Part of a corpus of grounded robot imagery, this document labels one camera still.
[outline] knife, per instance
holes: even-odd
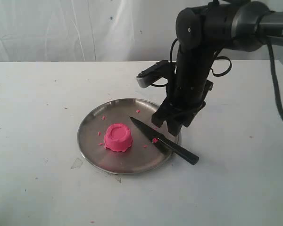
[[[137,120],[136,118],[130,117],[131,121],[134,125],[150,140],[152,141],[153,138],[157,138],[159,142],[163,145],[171,149],[173,152],[178,154],[180,157],[188,161],[190,164],[195,165],[199,157],[188,150],[180,147],[178,144],[168,140],[165,135],[158,133],[156,130],[152,129],[150,126],[147,126],[145,123]]]

